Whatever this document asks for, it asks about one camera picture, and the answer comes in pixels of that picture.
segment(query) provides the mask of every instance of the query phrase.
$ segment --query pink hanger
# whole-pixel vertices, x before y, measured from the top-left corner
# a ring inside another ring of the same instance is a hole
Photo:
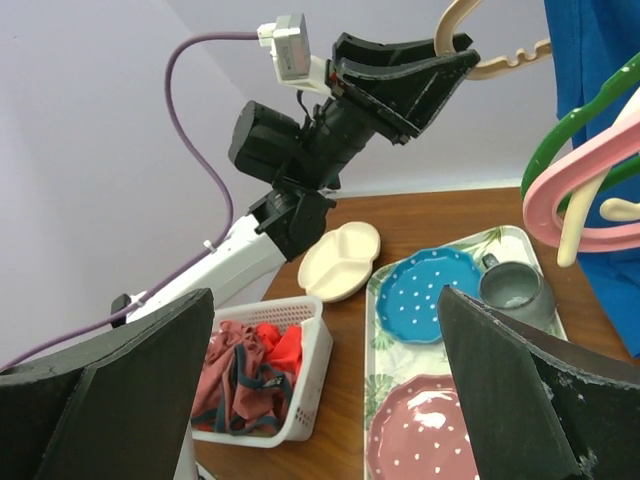
[[[547,168],[524,197],[524,223],[531,235],[558,247],[562,199],[599,173],[640,151],[640,112],[630,115]],[[578,251],[611,252],[640,247],[640,223],[585,228]]]

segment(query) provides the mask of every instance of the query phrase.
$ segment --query blue polka dot plate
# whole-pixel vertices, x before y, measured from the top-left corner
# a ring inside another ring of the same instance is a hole
[[[481,272],[471,255],[454,248],[420,250],[398,263],[380,286],[380,326],[405,343],[442,339],[438,297],[445,285],[477,298]]]

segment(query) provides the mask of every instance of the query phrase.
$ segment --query cloth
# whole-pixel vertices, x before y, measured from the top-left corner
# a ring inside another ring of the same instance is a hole
[[[545,0],[556,72],[558,117],[591,101],[602,84],[640,51],[640,2]],[[610,127],[636,88],[630,89],[573,138],[578,147]],[[607,227],[600,205],[611,197],[640,202],[640,176],[596,196],[588,227]],[[640,249],[580,253],[578,261],[630,355],[640,356]]]
[[[196,428],[234,435],[275,433],[291,400],[291,374],[265,363],[255,330],[225,321],[212,335],[191,410]]]
[[[275,325],[261,323],[256,333],[266,348],[266,363],[297,379],[302,365],[302,328],[291,325],[282,335]]]

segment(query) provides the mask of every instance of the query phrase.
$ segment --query white wall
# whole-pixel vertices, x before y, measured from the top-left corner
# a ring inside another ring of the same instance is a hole
[[[376,41],[433,35],[448,0],[4,0],[0,3],[0,363],[103,316],[213,238],[220,194],[173,133],[162,80],[175,45],[207,30],[253,30],[307,16],[315,55],[342,31]],[[546,36],[542,0],[485,0],[465,22],[482,55]],[[295,118],[266,49],[225,43],[185,55],[176,103],[187,131],[232,189],[236,217],[267,191],[226,158],[255,99]],[[347,193],[513,179],[554,122],[551,62],[466,82],[418,141],[376,138],[343,175]],[[255,287],[243,300],[259,298]]]

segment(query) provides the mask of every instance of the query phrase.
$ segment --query floral tray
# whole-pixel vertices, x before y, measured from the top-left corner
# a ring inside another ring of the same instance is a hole
[[[493,253],[501,261],[516,260],[540,269],[527,234],[518,227],[501,226],[447,244],[473,256],[479,268],[481,258]],[[395,263],[385,265],[371,276],[367,284],[365,307],[365,378],[364,378],[364,445],[367,445],[371,419],[396,385],[419,374],[450,375],[449,362],[442,342],[431,345],[409,345],[396,341],[380,328],[376,315],[376,299],[380,285]],[[556,312],[547,333],[564,340],[566,332]],[[365,478],[368,477],[365,463]]]

